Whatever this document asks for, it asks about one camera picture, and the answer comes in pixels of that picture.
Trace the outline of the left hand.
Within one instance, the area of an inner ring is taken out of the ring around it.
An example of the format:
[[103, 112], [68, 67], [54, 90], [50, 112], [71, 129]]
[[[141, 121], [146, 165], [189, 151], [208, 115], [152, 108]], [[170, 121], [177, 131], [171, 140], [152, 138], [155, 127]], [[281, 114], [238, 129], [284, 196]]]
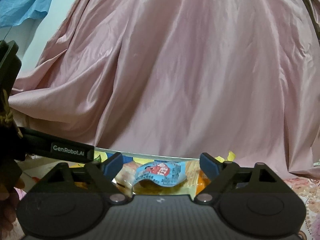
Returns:
[[10, 232], [13, 229], [13, 223], [16, 220], [16, 207], [20, 201], [16, 189], [24, 189], [25, 183], [19, 178], [12, 189], [7, 189], [1, 182], [1, 233]]

